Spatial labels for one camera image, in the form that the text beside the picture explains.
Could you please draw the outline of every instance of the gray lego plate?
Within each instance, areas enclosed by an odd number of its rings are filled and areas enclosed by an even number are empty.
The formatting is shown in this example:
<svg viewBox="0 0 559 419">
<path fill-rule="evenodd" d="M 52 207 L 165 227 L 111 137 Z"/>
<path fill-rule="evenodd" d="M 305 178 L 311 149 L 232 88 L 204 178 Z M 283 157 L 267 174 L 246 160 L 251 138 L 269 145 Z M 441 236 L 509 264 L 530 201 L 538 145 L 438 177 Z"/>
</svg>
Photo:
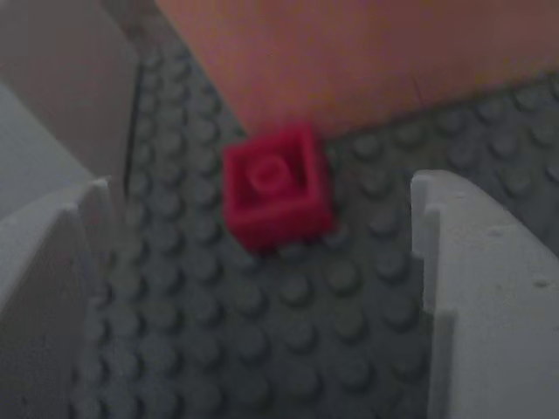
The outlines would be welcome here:
<svg viewBox="0 0 559 419">
<path fill-rule="evenodd" d="M 84 418 L 425 418 L 431 318 L 410 180 L 471 180 L 559 252 L 559 79 L 325 143 L 341 227 L 247 253 L 221 216 L 244 135 L 178 45 L 143 62 L 127 239 L 92 302 L 72 392 Z"/>
</svg>

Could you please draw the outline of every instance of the lego stud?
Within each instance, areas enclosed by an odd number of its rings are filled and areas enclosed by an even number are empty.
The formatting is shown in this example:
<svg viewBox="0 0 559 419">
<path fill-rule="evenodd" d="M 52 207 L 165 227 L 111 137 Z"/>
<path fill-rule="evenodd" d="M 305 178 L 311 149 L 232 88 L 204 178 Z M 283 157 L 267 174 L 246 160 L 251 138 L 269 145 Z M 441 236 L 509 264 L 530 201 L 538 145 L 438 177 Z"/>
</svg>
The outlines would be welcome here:
<svg viewBox="0 0 559 419">
<path fill-rule="evenodd" d="M 266 155 L 246 170 L 248 182 L 265 199 L 281 198 L 295 187 L 293 174 L 284 158 Z"/>
</svg>

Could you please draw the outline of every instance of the orange background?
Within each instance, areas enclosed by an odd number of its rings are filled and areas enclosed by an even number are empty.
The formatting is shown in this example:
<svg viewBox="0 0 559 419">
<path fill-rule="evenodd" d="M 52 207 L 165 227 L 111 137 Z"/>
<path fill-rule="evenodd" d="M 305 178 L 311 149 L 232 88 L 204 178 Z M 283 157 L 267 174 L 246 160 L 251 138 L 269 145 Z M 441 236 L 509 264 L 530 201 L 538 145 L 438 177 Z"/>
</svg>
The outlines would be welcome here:
<svg viewBox="0 0 559 419">
<path fill-rule="evenodd" d="M 159 0 L 245 128 L 326 134 L 559 64 L 558 0 Z"/>
</svg>

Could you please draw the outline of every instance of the red lego brick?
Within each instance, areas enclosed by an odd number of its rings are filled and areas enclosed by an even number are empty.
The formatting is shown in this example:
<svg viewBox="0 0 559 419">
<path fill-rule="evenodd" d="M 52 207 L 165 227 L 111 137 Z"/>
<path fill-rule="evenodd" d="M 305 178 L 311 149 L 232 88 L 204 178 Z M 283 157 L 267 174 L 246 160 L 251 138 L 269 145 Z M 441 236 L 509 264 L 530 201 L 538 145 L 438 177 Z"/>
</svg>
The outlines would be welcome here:
<svg viewBox="0 0 559 419">
<path fill-rule="evenodd" d="M 310 127 L 262 135 L 224 151 L 224 219 L 248 250 L 332 230 L 324 154 Z"/>
</svg>

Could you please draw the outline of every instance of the lego baseplate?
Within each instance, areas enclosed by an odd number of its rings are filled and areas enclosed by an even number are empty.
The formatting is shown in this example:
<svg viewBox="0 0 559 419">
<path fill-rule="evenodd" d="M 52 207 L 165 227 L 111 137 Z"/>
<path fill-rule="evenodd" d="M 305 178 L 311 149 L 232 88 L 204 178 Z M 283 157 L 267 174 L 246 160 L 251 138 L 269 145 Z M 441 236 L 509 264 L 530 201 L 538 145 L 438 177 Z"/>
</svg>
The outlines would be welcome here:
<svg viewBox="0 0 559 419">
<path fill-rule="evenodd" d="M 464 176 L 559 253 L 559 79 L 325 142 L 340 228 L 268 256 L 222 219 L 244 133 L 182 46 L 143 61 L 127 240 L 89 307 L 71 416 L 425 418 L 410 180 Z"/>
</svg>

